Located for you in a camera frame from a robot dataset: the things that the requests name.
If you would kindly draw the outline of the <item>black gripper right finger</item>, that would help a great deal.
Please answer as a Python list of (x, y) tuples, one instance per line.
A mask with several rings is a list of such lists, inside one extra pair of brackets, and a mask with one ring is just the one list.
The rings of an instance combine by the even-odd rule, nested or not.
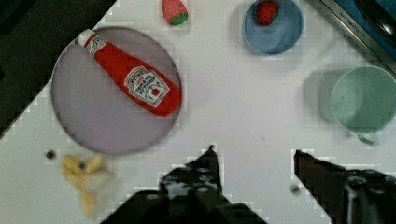
[(295, 152), (294, 173), (332, 224), (396, 224), (395, 178), (350, 169)]

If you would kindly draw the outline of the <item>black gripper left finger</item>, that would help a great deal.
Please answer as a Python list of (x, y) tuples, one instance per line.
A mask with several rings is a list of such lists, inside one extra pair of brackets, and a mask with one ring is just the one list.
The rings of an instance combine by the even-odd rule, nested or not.
[(217, 153), (164, 175), (157, 190), (135, 193), (101, 224), (267, 224), (243, 203), (222, 194)]

